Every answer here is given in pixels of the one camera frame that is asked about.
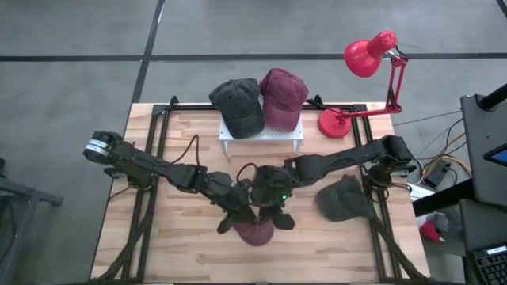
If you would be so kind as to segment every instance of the keyboard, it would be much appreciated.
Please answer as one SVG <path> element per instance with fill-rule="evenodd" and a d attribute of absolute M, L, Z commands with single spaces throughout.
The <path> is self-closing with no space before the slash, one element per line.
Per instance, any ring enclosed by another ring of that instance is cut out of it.
<path fill-rule="evenodd" d="M 507 244 L 475 251 L 473 257 L 482 285 L 507 284 Z"/>

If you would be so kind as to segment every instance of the wooden tabletop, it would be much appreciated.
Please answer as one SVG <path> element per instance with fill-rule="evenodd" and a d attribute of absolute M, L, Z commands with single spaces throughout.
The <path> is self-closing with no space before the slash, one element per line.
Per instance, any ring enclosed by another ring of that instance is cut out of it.
<path fill-rule="evenodd" d="M 368 109 L 383 108 L 384 103 L 366 103 Z M 144 150 L 152 104 L 134 104 L 124 139 Z M 318 111 L 303 112 L 304 140 L 298 154 L 291 142 L 230 142 L 229 157 L 221 151 L 217 111 L 172 111 L 164 159 L 177 158 L 190 139 L 200 136 L 200 163 L 209 171 L 231 176 L 247 162 L 257 165 L 282 165 L 282 161 L 301 154 L 332 154 L 355 147 L 352 132 L 344 139 L 328 139 L 317 128 Z M 374 139 L 394 134 L 389 116 L 370 117 Z M 366 142 L 362 123 L 362 141 Z M 155 132 L 156 138 L 160 125 Z M 154 140 L 154 150 L 158 140 Z M 195 147 L 181 161 L 195 163 Z M 179 192 L 161 179 L 147 259 L 146 282 L 233 283 L 233 282 L 373 282 L 378 280 L 368 221 L 354 218 L 329 222 L 314 203 L 315 193 L 344 174 L 359 175 L 357 167 L 330 173 L 315 185 L 294 190 L 284 211 L 296 222 L 294 230 L 276 230 L 267 245 L 253 247 L 230 230 L 217 234 L 224 214 L 203 196 Z M 112 194 L 125 188 L 117 180 Z M 124 247 L 135 190 L 115 197 L 108 205 L 101 231 L 92 277 L 99 276 Z M 395 240 L 419 271 L 429 275 L 421 238 L 417 230 L 409 193 L 390 189 L 387 201 Z M 385 244 L 386 267 L 391 268 Z M 134 258 L 133 268 L 137 267 Z"/>

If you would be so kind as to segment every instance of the red desk lamp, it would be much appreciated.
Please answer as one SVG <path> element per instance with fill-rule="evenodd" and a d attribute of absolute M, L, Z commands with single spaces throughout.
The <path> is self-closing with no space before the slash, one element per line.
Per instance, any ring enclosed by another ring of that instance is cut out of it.
<path fill-rule="evenodd" d="M 366 78 L 372 76 L 379 69 L 382 57 L 386 53 L 391 57 L 391 80 L 387 90 L 385 108 L 359 112 L 344 112 L 339 108 L 327 108 L 318 118 L 318 128 L 325 136 L 332 139 L 346 136 L 352 127 L 351 118 L 353 117 L 394 114 L 402 111 L 402 107 L 398 105 L 398 96 L 408 58 L 398 50 L 394 32 L 383 31 L 372 40 L 358 40 L 349 44 L 345 49 L 345 63 L 355 75 Z M 393 81 L 398 67 L 400 67 L 400 71 L 396 92 L 394 92 Z"/>

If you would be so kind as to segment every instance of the concrete floor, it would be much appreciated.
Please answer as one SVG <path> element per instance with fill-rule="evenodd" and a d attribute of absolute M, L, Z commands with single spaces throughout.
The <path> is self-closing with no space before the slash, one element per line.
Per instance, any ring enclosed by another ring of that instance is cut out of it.
<path fill-rule="evenodd" d="M 142 55 L 157 0 L 0 0 L 2 55 Z M 505 52 L 507 18 L 493 0 L 167 0 L 154 55 L 341 53 L 381 29 L 404 52 Z M 95 130 L 123 132 L 140 62 L 0 62 L 0 157 L 14 181 L 65 196 L 40 207 L 16 284 L 86 280 L 111 184 L 82 149 Z M 230 78 L 270 67 L 298 74 L 326 101 L 382 101 L 389 66 L 368 79 L 341 60 L 152 62 L 141 102 L 205 102 Z M 460 114 L 459 97 L 505 84 L 507 59 L 415 59 L 403 82 L 396 134 L 414 154 Z M 456 128 L 455 135 L 463 130 Z M 444 138 L 426 156 L 437 154 Z M 467 150 L 456 156 L 467 162 Z M 464 179 L 459 171 L 459 179 Z M 461 260 L 427 252 L 432 276 L 463 281 Z"/>

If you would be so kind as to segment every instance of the lamp shade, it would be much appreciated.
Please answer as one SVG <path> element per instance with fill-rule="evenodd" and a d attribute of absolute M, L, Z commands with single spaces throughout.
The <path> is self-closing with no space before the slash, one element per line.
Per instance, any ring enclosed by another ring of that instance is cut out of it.
<path fill-rule="evenodd" d="M 371 40 L 357 40 L 345 49 L 345 63 L 355 75 L 366 78 L 372 76 L 380 66 L 382 56 L 396 45 L 396 35 L 383 31 Z"/>

